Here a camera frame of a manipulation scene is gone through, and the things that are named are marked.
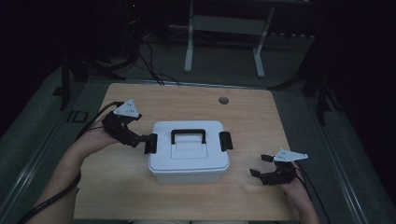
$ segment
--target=wooden table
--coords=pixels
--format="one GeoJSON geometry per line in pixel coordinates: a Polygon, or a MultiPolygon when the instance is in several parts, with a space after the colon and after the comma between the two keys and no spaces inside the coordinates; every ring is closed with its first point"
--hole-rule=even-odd
{"type": "Polygon", "coordinates": [[[232,135],[230,168],[217,183],[160,185],[148,168],[144,143],[110,146],[85,160],[75,218],[162,220],[293,220],[282,190],[263,186],[249,168],[273,172],[261,154],[288,149],[269,91],[112,84],[103,106],[134,99],[143,117],[129,128],[151,133],[160,120],[219,120],[232,135]],[[229,103],[219,103],[227,97],[229,103]]]}

